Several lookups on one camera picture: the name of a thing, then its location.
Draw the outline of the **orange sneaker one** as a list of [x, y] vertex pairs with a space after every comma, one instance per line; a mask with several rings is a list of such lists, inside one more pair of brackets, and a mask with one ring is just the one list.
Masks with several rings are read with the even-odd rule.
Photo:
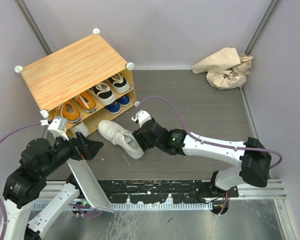
[[81, 113], [75, 108], [70, 100], [55, 108], [55, 115], [66, 118], [70, 123], [78, 123], [81, 120]]
[[97, 104], [87, 91], [80, 93], [74, 97], [74, 101], [77, 102], [85, 112], [91, 114], [97, 110]]

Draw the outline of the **blue sneaker one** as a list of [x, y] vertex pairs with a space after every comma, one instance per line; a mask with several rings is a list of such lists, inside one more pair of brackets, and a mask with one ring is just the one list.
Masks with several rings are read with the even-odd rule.
[[116, 101], [121, 107], [127, 107], [131, 103], [131, 100], [128, 95], [123, 95], [120, 98], [118, 98]]

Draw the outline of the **blue sneaker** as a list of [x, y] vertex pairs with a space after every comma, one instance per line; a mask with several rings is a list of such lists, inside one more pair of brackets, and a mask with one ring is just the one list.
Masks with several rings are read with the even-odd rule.
[[121, 106], [118, 102], [114, 101], [113, 103], [109, 104], [109, 105], [106, 105], [104, 107], [104, 109], [112, 114], [112, 115], [116, 115], [118, 114], [120, 111], [121, 111]]

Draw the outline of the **black white sneaker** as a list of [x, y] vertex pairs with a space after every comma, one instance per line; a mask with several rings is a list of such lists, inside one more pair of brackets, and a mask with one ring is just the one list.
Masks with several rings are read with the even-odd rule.
[[92, 94], [98, 99], [100, 103], [107, 106], [116, 100], [115, 94], [111, 88], [104, 82], [101, 82], [90, 88]]
[[107, 80], [112, 85], [114, 90], [119, 94], [125, 93], [131, 87], [129, 82], [121, 73], [117, 73], [109, 77]]

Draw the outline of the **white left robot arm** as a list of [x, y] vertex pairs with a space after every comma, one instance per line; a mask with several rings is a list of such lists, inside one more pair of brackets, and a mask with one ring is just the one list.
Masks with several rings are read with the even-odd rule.
[[[107, 198], [98, 202], [93, 196], [105, 197], [105, 194], [97, 192], [99, 183], [86, 163], [103, 145], [79, 132], [69, 140], [57, 137], [53, 146], [45, 138], [30, 141], [21, 153], [20, 167], [6, 179], [0, 240], [43, 239], [54, 221], [77, 197], [86, 197], [93, 208], [111, 211]], [[29, 220], [36, 199], [47, 185], [47, 177], [64, 163], [71, 165], [72, 176], [44, 210]]]

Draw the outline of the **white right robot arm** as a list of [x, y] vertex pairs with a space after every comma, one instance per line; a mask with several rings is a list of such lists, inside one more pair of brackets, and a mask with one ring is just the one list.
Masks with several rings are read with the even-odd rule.
[[258, 188], [268, 184], [272, 157], [256, 138], [227, 142], [183, 129], [167, 130], [154, 119], [146, 121], [132, 135], [143, 151], [156, 147], [172, 156], [199, 156], [230, 164], [226, 170], [215, 171], [203, 189], [214, 197], [225, 197], [228, 190], [241, 184]]

